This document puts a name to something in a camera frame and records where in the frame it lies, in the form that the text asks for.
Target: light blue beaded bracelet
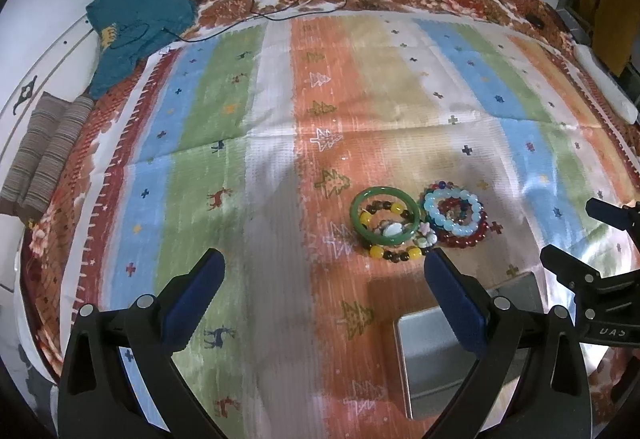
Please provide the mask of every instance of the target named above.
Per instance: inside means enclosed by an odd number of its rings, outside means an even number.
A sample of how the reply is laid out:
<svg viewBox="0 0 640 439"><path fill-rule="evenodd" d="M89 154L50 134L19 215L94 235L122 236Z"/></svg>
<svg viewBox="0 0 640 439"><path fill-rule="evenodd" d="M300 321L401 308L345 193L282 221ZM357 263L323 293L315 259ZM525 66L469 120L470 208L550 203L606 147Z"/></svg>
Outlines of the light blue beaded bracelet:
<svg viewBox="0 0 640 439"><path fill-rule="evenodd" d="M468 225L460 225L447 219L440 213L438 203L444 199L460 199L471 206L471 222ZM457 237L469 237L478 231L481 219L482 205L478 202L478 196L460 188L443 188L429 192L424 196L424 210L436 226L450 231Z"/></svg>

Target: silver tray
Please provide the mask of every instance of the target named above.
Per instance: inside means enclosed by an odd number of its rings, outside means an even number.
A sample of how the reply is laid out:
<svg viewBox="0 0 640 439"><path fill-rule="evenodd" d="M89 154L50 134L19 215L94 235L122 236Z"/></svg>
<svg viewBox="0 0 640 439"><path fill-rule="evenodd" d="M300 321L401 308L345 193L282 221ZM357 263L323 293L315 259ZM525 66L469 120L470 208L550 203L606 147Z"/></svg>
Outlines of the silver tray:
<svg viewBox="0 0 640 439"><path fill-rule="evenodd" d="M543 312L536 277L525 273L488 291L503 295L519 309ZM404 405L409 419L440 414L476 361L458 343L439 306L400 317L396 322ZM527 356L518 350L505 383L520 375Z"/></svg>

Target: bracelet pile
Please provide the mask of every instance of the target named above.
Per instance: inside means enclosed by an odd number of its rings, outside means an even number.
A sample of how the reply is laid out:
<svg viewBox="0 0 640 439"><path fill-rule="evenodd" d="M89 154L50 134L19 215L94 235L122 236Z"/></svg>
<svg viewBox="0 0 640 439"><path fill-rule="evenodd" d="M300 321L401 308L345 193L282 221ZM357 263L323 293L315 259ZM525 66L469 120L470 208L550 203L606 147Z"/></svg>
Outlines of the bracelet pile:
<svg viewBox="0 0 640 439"><path fill-rule="evenodd" d="M486 236L486 212L478 197L453 183L431 185L424 193L423 206L427 221L444 244L473 247Z"/></svg>
<svg viewBox="0 0 640 439"><path fill-rule="evenodd" d="M360 205L374 195L396 197L400 202L373 201L362 210ZM380 210L388 210L402 217L403 221L383 220L376 228L369 229L373 215ZM351 204L351 222L360 236L363 247L374 259L385 259L391 262L417 259L426 255L430 247L438 240L436 233L428 223L420 221L420 208L409 194L388 186L376 186L360 192ZM406 242L410 245L404 250L398 247Z"/></svg>

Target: colorful striped blanket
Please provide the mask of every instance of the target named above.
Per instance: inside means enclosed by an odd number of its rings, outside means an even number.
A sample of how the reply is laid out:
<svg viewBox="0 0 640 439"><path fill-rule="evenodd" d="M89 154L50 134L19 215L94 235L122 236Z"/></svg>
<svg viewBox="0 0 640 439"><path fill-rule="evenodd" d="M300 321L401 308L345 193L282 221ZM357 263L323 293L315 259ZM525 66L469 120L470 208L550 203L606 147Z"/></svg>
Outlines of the colorful striped blanket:
<svg viewBox="0 0 640 439"><path fill-rule="evenodd" d="M393 324L435 300L421 260L359 249L359 191L418 198L445 180L476 193L489 235L449 257L485 287L533 271L545 308L573 307L540 266L545 244L603 275L631 268L626 233L584 205L635 199L636 158L556 49L428 13L244 26L152 56L96 135L62 350L82 304L127 307L216 247L225 281L174 362L231 439L419 437L433 419L404 415ZM594 369L604 350L585 354Z"/></svg>

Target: black clamp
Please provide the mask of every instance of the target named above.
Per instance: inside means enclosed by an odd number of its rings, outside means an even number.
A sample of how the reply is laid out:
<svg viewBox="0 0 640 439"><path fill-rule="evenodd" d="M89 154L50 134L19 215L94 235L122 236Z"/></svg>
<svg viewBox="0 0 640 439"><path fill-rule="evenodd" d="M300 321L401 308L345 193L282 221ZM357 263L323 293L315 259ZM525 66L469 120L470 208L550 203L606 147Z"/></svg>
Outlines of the black clamp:
<svg viewBox="0 0 640 439"><path fill-rule="evenodd" d="M627 231L640 249L640 203L618 208L590 199L586 210L592 218ZM580 342L640 347L640 271L601 278L596 269L554 245L542 249L540 260L575 294L575 327Z"/></svg>
<svg viewBox="0 0 640 439"><path fill-rule="evenodd" d="M569 311L548 314L493 299L462 275L441 249L424 274L461 345L478 360L424 439L590 439L591 399L580 343ZM502 421L480 432L517 349L529 348Z"/></svg>
<svg viewBox="0 0 640 439"><path fill-rule="evenodd" d="M80 308L69 338L58 396L63 439L226 439L171 360L183 350L225 276L225 261L208 250L187 274L128 309ZM147 422L119 347L130 347L143 381L170 432Z"/></svg>

